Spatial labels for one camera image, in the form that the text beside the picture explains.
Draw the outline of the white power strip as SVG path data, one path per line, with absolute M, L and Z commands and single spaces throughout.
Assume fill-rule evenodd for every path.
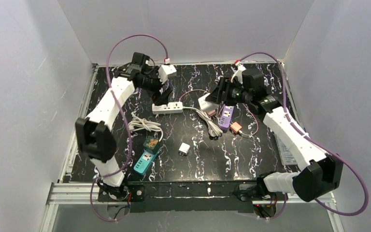
M 177 113 L 182 113 L 183 110 L 184 110 L 184 106 L 183 106 L 183 103 L 180 101 L 169 102 L 168 104 L 163 104 L 159 106 L 152 104 L 152 113 L 154 115 L 177 114 Z

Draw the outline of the white multi-socket adapter plug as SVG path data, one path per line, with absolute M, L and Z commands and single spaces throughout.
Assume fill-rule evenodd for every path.
M 198 99 L 200 109 L 206 113 L 216 109 L 216 104 L 206 101 L 206 97 L 200 97 Z

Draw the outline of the purple power strip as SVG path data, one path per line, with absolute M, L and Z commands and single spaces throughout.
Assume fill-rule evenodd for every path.
M 234 106 L 226 106 L 225 105 L 223 107 L 220 119 L 218 121 L 218 127 L 222 131 L 227 131 L 230 128 L 233 110 L 234 110 Z

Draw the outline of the green dragon socket cube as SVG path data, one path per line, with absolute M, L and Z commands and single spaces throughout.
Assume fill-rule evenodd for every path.
M 147 152 L 156 155 L 161 149 L 161 143 L 159 139 L 152 136 L 147 136 L 146 140 L 143 143 L 143 147 Z

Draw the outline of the small white cube charger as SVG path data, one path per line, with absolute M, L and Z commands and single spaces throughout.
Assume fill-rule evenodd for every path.
M 189 150 L 190 150 L 189 144 L 181 143 L 178 151 L 181 156 L 187 156 L 189 153 Z

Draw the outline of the teal power strip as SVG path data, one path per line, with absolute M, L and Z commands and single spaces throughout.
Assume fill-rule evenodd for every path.
M 151 153 L 147 150 L 143 152 L 141 157 L 138 159 L 136 164 L 134 165 L 134 171 L 140 175 L 145 175 L 147 170 L 152 165 L 154 159 L 158 156 L 159 152 Z

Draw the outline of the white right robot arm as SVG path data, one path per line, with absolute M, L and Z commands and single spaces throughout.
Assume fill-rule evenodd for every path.
M 257 195 L 294 193 L 310 202 L 339 187 L 343 163 L 308 141 L 302 129 L 294 129 L 297 122 L 284 110 L 280 95 L 267 90 L 260 70 L 252 68 L 242 71 L 239 76 L 221 77 L 206 100 L 226 106 L 246 104 L 295 158 L 299 172 L 262 174 L 257 178 L 254 190 Z

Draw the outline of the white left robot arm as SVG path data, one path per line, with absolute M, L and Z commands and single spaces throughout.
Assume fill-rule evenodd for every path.
M 167 104 L 172 92 L 168 87 L 160 92 L 166 81 L 176 76 L 176 68 L 165 59 L 160 66 L 150 64 L 151 58 L 135 52 L 131 62 L 117 68 L 111 86 L 97 106 L 86 117 L 75 122 L 78 151 L 97 167 L 104 184 L 119 187 L 123 170 L 115 158 L 116 140 L 112 134 L 114 121 L 123 115 L 122 106 L 137 89 L 142 89 L 157 106 Z

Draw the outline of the pink small plug adapter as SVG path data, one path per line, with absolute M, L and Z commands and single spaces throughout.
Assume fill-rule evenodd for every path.
M 216 113 L 217 113 L 216 110 L 212 110 L 212 111 L 209 111 L 209 112 L 207 113 L 207 115 L 208 115 L 209 117 L 213 117 L 213 116 L 216 115 Z

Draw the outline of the clear plastic parts box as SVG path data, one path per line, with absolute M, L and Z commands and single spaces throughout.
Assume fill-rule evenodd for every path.
M 280 154 L 281 163 L 283 165 L 297 165 L 298 163 L 296 159 L 282 142 L 282 140 L 277 135 L 275 135 L 274 137 Z

